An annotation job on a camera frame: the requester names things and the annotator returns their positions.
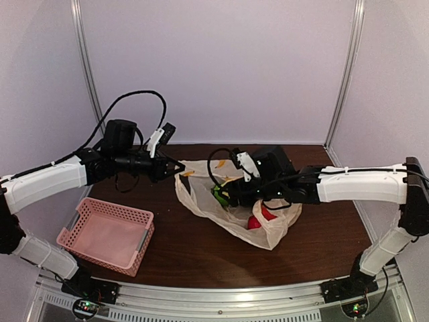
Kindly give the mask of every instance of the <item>plastic bag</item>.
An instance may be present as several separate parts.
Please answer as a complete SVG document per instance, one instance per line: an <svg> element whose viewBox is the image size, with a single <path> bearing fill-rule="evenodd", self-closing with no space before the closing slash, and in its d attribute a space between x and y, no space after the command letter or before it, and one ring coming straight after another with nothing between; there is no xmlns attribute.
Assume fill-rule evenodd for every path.
<svg viewBox="0 0 429 322"><path fill-rule="evenodd" d="M271 211L277 218L268 221L262 215L261 201L253 206L253 209L243 207L224 208L211 193L215 185L207 173L207 161L180 161L186 168L184 172L175 175L176 194L179 201L193 214L206 217L225 228L234 236L259 248L274 249L280 240L287 234L301 214L302 205L293 204L290 208ZM241 178L243 172L237 170L230 160L211 161L212 173L219 182ZM187 177L190 192L185 187L180 177ZM282 199L276 199L265 203L271 208L287 205ZM254 215L261 227L247 229L247 221Z"/></svg>

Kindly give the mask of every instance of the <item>orange tag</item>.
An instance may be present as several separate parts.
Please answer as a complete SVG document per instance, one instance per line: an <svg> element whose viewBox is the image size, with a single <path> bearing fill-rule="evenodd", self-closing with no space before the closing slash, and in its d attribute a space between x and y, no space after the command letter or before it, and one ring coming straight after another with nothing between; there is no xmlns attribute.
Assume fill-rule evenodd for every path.
<svg viewBox="0 0 429 322"><path fill-rule="evenodd" d="M188 171L182 174L182 176L192 176L195 173L195 171Z"/></svg>
<svg viewBox="0 0 429 322"><path fill-rule="evenodd" d="M222 168L225 165L226 160L219 160L216 169Z"/></svg>

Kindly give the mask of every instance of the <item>wooden table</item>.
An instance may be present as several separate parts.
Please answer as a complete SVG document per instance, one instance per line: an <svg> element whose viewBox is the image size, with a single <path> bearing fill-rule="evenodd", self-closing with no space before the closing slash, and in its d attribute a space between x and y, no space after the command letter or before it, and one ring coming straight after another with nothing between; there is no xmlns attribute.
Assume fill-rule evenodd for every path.
<svg viewBox="0 0 429 322"><path fill-rule="evenodd" d="M181 145L162 150L178 160L204 160L218 147ZM239 147L248 152L258 148ZM331 164L322 146L284 146L284 150L297 169ZM132 182L132 178L121 180L124 187ZM193 215L177 200L174 178L157 184L141 178L128 194L118 193L113 180L106 180L94 185L90 197L155 213L155 233L135 278L84 263L94 276L110 280L197 288L309 282L347 275L355 256L370 245L350 201L304 205L285 238L274 250L267 251Z"/></svg>

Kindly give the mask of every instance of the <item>pink plastic basket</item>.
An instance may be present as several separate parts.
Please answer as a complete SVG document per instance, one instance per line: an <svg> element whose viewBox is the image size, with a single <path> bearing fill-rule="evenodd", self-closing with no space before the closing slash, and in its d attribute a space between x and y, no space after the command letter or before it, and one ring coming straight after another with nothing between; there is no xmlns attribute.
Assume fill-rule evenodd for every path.
<svg viewBox="0 0 429 322"><path fill-rule="evenodd" d="M84 198L72 231L63 228L57 243L80 258L135 276L154 233L149 211Z"/></svg>

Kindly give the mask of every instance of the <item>white wall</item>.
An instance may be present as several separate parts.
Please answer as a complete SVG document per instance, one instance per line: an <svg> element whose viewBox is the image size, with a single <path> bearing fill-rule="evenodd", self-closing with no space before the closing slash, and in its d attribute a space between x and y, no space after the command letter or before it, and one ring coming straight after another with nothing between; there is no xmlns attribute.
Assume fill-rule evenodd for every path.
<svg viewBox="0 0 429 322"><path fill-rule="evenodd" d="M354 0L82 1L101 106L165 96L173 142L322 143L338 95ZM155 97L112 113L148 136Z"/></svg>
<svg viewBox="0 0 429 322"><path fill-rule="evenodd" d="M429 174L429 2L367 1L351 88L333 148L347 166L417 156ZM363 203L382 235L395 205ZM418 321L427 321L429 238L398 256Z"/></svg>
<svg viewBox="0 0 429 322"><path fill-rule="evenodd" d="M0 1L0 175L56 160L95 126L69 0ZM21 226L55 242L82 190L18 214ZM38 269L0 255L0 321L23 321Z"/></svg>

